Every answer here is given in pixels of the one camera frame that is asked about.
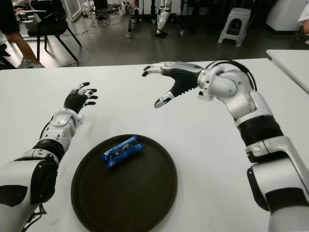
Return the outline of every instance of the black shorts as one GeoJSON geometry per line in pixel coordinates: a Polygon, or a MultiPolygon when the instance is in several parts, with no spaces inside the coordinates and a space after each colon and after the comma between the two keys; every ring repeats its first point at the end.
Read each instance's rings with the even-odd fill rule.
{"type": "Polygon", "coordinates": [[[0,0],[0,30],[3,34],[19,32],[11,0],[0,0]]]}

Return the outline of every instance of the electrical cable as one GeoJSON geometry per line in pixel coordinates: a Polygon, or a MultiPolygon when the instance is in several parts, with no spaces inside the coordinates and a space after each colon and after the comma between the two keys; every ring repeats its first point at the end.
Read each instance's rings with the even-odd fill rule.
{"type": "Polygon", "coordinates": [[[43,130],[41,131],[41,134],[40,134],[40,139],[42,138],[43,136],[43,133],[44,133],[44,130],[46,129],[46,127],[48,126],[48,124],[53,120],[53,117],[49,120],[49,122],[44,126],[43,130]]]}
{"type": "Polygon", "coordinates": [[[28,220],[28,223],[29,223],[29,224],[28,224],[27,226],[25,226],[25,227],[22,229],[21,232],[25,232],[26,230],[28,230],[29,227],[33,225],[33,223],[35,223],[36,221],[38,221],[39,219],[41,219],[42,215],[47,214],[47,212],[45,211],[45,209],[44,209],[42,203],[39,204],[39,210],[40,210],[40,211],[39,211],[38,213],[33,213],[33,214],[31,215],[31,217],[29,218],[30,221],[28,220]]]}
{"type": "MultiPolygon", "coordinates": [[[[85,58],[85,59],[83,59],[83,60],[80,60],[80,61],[78,61],[78,62],[84,62],[84,61],[86,61],[86,60],[90,60],[90,56],[89,56],[88,52],[86,51],[86,49],[84,48],[84,38],[83,38],[83,35],[84,35],[84,34],[95,34],[95,33],[97,32],[97,29],[98,29],[99,27],[103,27],[103,26],[114,26],[114,25],[117,25],[117,24],[121,23],[122,20],[123,20],[122,17],[119,16],[118,14],[111,14],[111,13],[108,13],[108,12],[103,13],[103,14],[106,14],[106,15],[107,15],[108,20],[97,20],[96,18],[94,18],[93,21],[92,21],[92,23],[90,24],[90,26],[83,28],[83,30],[84,30],[83,32],[77,33],[77,34],[76,34],[76,35],[80,35],[80,36],[81,36],[82,48],[83,48],[83,50],[85,51],[85,53],[87,54],[87,58],[85,58]],[[116,19],[115,16],[119,16],[120,21],[117,22],[117,23],[114,23],[114,24],[110,24],[110,22],[112,22],[113,20],[116,19]]],[[[76,63],[78,63],[78,62],[72,62],[72,63],[66,64],[66,65],[64,65],[64,66],[62,66],[62,67],[67,67],[67,66],[70,66],[70,65],[72,65],[72,64],[76,64],[76,63]]]]}
{"type": "Polygon", "coordinates": [[[254,89],[255,91],[257,91],[256,82],[255,82],[255,79],[254,79],[254,76],[252,75],[252,73],[244,65],[242,65],[242,64],[240,64],[240,63],[238,63],[234,60],[229,60],[229,59],[216,60],[216,61],[210,63],[209,65],[207,65],[206,69],[208,69],[211,65],[212,65],[212,67],[215,67],[215,66],[220,65],[220,64],[231,64],[231,65],[239,68],[242,72],[244,72],[248,76],[251,88],[254,89]]]}

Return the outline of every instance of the table surface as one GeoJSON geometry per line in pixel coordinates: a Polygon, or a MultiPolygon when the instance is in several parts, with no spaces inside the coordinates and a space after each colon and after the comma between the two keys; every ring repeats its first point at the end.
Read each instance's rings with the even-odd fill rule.
{"type": "MultiPolygon", "coordinates": [[[[283,132],[309,166],[309,101],[268,59],[241,60],[256,78],[283,132]]],[[[206,66],[209,62],[196,62],[206,66]]],[[[155,109],[154,102],[173,80],[142,77],[146,65],[1,71],[0,165],[36,144],[53,112],[69,91],[90,81],[97,105],[81,111],[78,129],[61,161],[56,193],[45,203],[48,214],[29,231],[86,232],[70,201],[75,169],[94,146],[120,134],[140,134],[159,142],[173,158],[178,193],[166,218],[152,231],[267,231],[269,213],[254,201],[246,171],[251,166],[234,121],[218,100],[197,99],[198,89],[155,109]]]]}
{"type": "Polygon", "coordinates": [[[267,50],[266,53],[275,65],[309,94],[309,50],[267,50]]]}

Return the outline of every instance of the sneaker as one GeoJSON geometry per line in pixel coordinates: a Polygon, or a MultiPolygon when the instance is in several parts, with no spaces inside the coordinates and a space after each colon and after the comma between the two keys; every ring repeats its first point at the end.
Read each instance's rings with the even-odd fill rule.
{"type": "Polygon", "coordinates": [[[157,37],[157,38],[162,38],[162,39],[165,39],[165,37],[166,37],[163,33],[160,33],[160,34],[156,33],[154,36],[157,37]]]}
{"type": "Polygon", "coordinates": [[[167,32],[165,32],[165,31],[161,31],[161,34],[162,35],[165,35],[165,36],[167,36],[167,35],[169,35],[167,32]]]}
{"type": "Polygon", "coordinates": [[[32,68],[45,68],[41,64],[35,64],[31,60],[22,59],[20,65],[16,67],[17,69],[32,69],[32,68]]]}

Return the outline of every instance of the person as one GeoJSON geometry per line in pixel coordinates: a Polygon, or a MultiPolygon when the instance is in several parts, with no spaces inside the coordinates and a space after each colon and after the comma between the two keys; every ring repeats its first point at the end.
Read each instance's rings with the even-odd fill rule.
{"type": "Polygon", "coordinates": [[[299,20],[299,24],[304,26],[304,33],[309,34],[309,3],[307,3],[303,13],[301,14],[299,20]]]}
{"type": "Polygon", "coordinates": [[[9,41],[16,43],[23,55],[18,69],[45,68],[35,57],[31,47],[20,34],[11,0],[1,0],[0,30],[9,41]]]}

